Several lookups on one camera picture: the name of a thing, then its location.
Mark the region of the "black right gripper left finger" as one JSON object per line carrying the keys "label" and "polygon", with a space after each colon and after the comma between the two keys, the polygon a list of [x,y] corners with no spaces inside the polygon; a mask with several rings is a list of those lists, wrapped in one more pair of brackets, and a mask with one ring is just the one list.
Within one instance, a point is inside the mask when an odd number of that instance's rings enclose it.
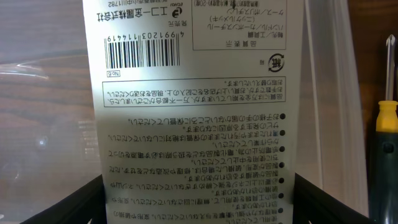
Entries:
{"label": "black right gripper left finger", "polygon": [[102,175],[21,224],[107,224]]}

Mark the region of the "white blue tool box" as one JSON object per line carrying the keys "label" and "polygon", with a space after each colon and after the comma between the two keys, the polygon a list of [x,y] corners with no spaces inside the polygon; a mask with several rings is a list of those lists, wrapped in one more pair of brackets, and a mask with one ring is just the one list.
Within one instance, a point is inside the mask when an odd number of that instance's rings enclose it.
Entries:
{"label": "white blue tool box", "polygon": [[108,223],[292,223],[304,6],[83,1]]}

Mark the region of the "clear plastic container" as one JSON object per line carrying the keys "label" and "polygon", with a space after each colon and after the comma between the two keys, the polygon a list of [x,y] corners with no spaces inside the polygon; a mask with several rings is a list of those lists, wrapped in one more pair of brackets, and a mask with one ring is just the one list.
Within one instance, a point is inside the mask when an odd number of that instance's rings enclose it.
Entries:
{"label": "clear plastic container", "polygon": [[[348,4],[304,19],[297,172],[367,212]],[[1,222],[22,223],[100,175],[81,1],[1,2]]]}

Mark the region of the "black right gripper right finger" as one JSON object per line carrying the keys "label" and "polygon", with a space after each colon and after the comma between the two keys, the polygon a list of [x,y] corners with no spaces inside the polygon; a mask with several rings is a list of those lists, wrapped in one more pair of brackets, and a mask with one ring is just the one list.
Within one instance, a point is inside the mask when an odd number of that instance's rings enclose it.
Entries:
{"label": "black right gripper right finger", "polygon": [[295,174],[292,223],[373,224],[373,221]]}

